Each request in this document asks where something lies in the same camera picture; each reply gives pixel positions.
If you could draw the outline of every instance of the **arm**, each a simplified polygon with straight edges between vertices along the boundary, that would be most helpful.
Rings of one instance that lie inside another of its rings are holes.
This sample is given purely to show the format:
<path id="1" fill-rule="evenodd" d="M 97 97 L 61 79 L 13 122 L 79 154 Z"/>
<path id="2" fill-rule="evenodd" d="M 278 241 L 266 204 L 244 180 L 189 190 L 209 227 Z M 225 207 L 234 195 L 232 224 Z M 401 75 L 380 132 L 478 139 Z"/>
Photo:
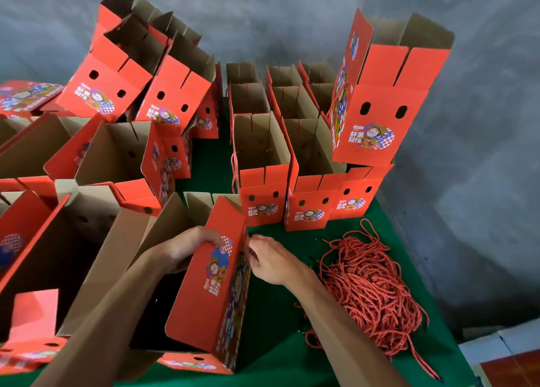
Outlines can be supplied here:
<path id="1" fill-rule="evenodd" d="M 282 284 L 296 296 L 342 387 L 409 386 L 317 275 L 279 242 L 254 235 L 247 242 L 246 255 L 255 276 Z"/>
<path id="2" fill-rule="evenodd" d="M 157 283 L 181 270 L 182 261 L 204 241 L 223 245 L 217 231 L 196 227 L 144 252 L 32 386 L 112 385 Z"/>

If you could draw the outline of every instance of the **concrete floor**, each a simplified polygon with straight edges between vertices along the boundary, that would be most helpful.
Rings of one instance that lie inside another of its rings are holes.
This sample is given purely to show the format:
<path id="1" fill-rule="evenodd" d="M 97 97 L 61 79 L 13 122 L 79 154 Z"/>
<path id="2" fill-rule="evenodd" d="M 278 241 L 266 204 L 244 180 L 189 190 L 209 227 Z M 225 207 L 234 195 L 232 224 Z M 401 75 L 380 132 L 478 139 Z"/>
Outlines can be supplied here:
<path id="1" fill-rule="evenodd" d="M 100 0 L 2 0 L 0 80 L 65 83 Z M 222 63 L 336 69 L 356 7 L 418 11 L 456 43 L 380 197 L 453 328 L 540 311 L 538 0 L 150 0 L 203 33 Z"/>

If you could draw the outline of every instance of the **hand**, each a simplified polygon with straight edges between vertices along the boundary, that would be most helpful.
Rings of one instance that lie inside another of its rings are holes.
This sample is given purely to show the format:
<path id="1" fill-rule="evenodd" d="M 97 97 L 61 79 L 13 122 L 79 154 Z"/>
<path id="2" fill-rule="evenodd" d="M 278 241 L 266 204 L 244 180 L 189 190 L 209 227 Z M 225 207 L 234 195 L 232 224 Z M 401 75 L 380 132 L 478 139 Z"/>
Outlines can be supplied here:
<path id="1" fill-rule="evenodd" d="M 307 268 L 282 244 L 268 236 L 253 235 L 249 238 L 245 254 L 256 277 L 287 288 L 291 286 L 292 281 L 303 276 L 303 271 Z"/>
<path id="2" fill-rule="evenodd" d="M 160 243 L 152 248 L 152 251 L 164 264 L 165 274 L 180 272 L 187 269 L 190 259 L 186 259 L 205 241 L 212 242 L 216 246 L 223 246 L 218 231 L 205 227 L 190 228 L 174 238 Z"/>

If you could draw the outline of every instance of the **green table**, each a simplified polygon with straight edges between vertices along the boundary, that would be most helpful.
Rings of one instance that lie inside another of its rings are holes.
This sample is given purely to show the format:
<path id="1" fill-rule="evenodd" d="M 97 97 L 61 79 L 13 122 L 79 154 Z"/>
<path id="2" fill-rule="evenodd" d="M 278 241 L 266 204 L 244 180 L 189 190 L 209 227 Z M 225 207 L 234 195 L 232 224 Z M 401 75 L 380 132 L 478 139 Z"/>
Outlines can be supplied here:
<path id="1" fill-rule="evenodd" d="M 177 191 L 210 193 L 231 192 L 231 154 L 228 128 L 222 129 L 219 140 L 194 140 L 193 177 L 177 181 Z M 402 243 L 375 200 L 366 213 L 391 248 L 390 257 L 402 268 L 403 279 L 412 295 L 428 312 L 430 325 L 413 335 L 413 343 L 420 355 L 443 378 L 449 387 L 470 387 L 476 384 L 473 372 L 462 356 L 449 329 L 446 327 L 433 300 L 413 267 Z M 310 257 L 319 258 L 328 246 L 322 239 L 332 240 L 343 233 L 358 229 L 359 219 L 330 221 L 325 229 L 286 233 L 282 224 L 251 228 L 276 238 L 300 260 L 311 264 Z M 302 311 L 293 306 L 294 297 L 285 288 L 267 284 L 252 276 L 242 340 L 239 351 L 238 373 L 234 376 L 215 376 L 192 371 L 171 370 L 155 364 L 137 383 L 140 386 L 338 386 L 332 368 L 321 350 L 306 345 L 303 334 Z M 394 357 L 396 368 L 413 387 L 440 387 L 416 363 L 409 352 Z M 0 385 L 28 386 L 39 373 L 0 378 Z"/>

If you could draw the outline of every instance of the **pile of red rope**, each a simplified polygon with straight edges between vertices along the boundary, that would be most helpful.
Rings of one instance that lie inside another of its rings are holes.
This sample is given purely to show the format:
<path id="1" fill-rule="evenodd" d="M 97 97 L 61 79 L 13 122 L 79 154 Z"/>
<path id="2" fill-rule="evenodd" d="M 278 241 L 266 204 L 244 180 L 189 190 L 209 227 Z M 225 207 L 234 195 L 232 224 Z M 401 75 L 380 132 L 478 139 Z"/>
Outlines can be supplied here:
<path id="1" fill-rule="evenodd" d="M 373 234 L 365 227 L 369 224 Z M 336 301 L 347 311 L 358 326 L 371 337 L 387 357 L 395 356 L 409 347 L 420 366 L 433 378 L 438 374 L 416 352 L 410 334 L 422 324 L 426 311 L 416 302 L 401 279 L 401 267 L 392 261 L 373 225 L 367 219 L 360 221 L 362 230 L 354 230 L 342 239 L 325 241 L 330 250 L 319 262 L 319 277 Z M 361 234 L 370 240 L 362 242 L 351 234 Z M 324 259 L 338 251 L 337 261 L 326 265 Z M 310 343 L 309 335 L 316 336 L 313 329 L 306 333 L 306 342 L 322 349 L 319 341 Z"/>

